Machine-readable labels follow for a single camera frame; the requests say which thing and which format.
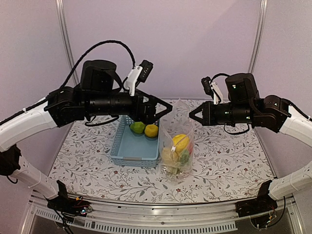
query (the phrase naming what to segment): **white arm segment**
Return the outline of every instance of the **white arm segment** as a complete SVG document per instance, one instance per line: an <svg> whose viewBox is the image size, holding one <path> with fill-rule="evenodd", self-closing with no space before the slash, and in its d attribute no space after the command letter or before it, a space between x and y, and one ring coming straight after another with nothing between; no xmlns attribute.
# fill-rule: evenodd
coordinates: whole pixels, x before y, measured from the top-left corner
<svg viewBox="0 0 312 234"><path fill-rule="evenodd" d="M312 147L312 122L289 106L288 112L292 115L287 118L280 132L294 137ZM274 179L270 184L269 196L274 200L307 187L312 183L312 161L300 170L280 179Z"/></svg>
<svg viewBox="0 0 312 234"><path fill-rule="evenodd" d="M214 105L218 105L219 103L223 103L223 94L221 90L219 89L217 83L215 82L210 82L210 88L214 90Z"/></svg>
<svg viewBox="0 0 312 234"><path fill-rule="evenodd" d="M48 102L17 116L0 126L0 152L43 130L57 127L48 111Z"/></svg>
<svg viewBox="0 0 312 234"><path fill-rule="evenodd" d="M286 119L279 132L294 137L312 147L312 122L292 106L289 106L288 112L292 116Z"/></svg>
<svg viewBox="0 0 312 234"><path fill-rule="evenodd" d="M29 188L44 195L47 199L53 199L58 196L59 186L55 180L50 179L36 169L25 159L25 157L19 158L19 165L20 169L15 170L10 177L20 180Z"/></svg>
<svg viewBox="0 0 312 234"><path fill-rule="evenodd" d="M129 94L132 97L135 95L136 82L142 70L143 70L142 67L135 66L134 69L132 69L130 73L128 74L127 76L128 78L124 84L124 88L129 89Z"/></svg>
<svg viewBox="0 0 312 234"><path fill-rule="evenodd" d="M274 179L269 187L269 196L279 200L283 196L312 184L312 161L305 167L280 179Z"/></svg>

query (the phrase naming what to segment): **table surface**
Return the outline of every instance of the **table surface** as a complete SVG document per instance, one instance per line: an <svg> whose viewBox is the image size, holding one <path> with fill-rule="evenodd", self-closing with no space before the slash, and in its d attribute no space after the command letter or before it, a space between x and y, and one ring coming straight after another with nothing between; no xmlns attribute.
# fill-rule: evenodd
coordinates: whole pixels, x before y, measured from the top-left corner
<svg viewBox="0 0 312 234"><path fill-rule="evenodd" d="M184 100L191 108L203 101ZM97 117L98 122L110 117ZM122 201L197 203L256 196L260 184L273 177L253 130L237 136L223 126L195 125L193 170L182 183L172 183L160 167L116 166L109 158L119 121L86 127L74 123L49 174L68 192ZM228 131L242 131L239 124Z"/></svg>

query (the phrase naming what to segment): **green vegetable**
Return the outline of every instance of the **green vegetable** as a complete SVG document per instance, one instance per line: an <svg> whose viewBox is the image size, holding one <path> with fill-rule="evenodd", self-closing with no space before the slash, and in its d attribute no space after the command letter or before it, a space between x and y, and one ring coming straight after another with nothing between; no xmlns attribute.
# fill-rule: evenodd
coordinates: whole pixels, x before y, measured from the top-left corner
<svg viewBox="0 0 312 234"><path fill-rule="evenodd" d="M134 122L130 125L130 129L137 134L142 134L144 132L145 126L146 125L142 122Z"/></svg>
<svg viewBox="0 0 312 234"><path fill-rule="evenodd" d="M190 153L188 150L183 150L181 155L180 155L180 165L183 167L188 163L190 159Z"/></svg>
<svg viewBox="0 0 312 234"><path fill-rule="evenodd" d="M180 169L177 168L177 167L167 167L167 172L168 172L168 173L171 173L171 174L173 174L173 175L177 175L177 174L179 174L181 171L180 171Z"/></svg>

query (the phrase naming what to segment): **green apple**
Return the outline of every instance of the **green apple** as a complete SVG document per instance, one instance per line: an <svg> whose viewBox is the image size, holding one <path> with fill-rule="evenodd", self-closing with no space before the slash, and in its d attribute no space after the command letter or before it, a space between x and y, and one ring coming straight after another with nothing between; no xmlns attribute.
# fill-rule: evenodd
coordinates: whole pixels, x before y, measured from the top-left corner
<svg viewBox="0 0 312 234"><path fill-rule="evenodd" d="M144 132L145 126L146 125L142 122L134 122L130 124L130 129L137 134L142 134Z"/></svg>

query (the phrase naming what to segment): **blue plastic basket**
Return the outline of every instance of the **blue plastic basket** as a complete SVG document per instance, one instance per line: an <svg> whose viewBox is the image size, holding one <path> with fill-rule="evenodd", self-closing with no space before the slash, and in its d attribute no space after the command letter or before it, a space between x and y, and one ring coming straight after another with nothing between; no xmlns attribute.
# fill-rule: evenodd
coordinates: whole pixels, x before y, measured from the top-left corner
<svg viewBox="0 0 312 234"><path fill-rule="evenodd" d="M134 121L128 116L120 120L112 145L111 158L116 165L155 167L158 158L159 137L149 138L136 134L129 125Z"/></svg>

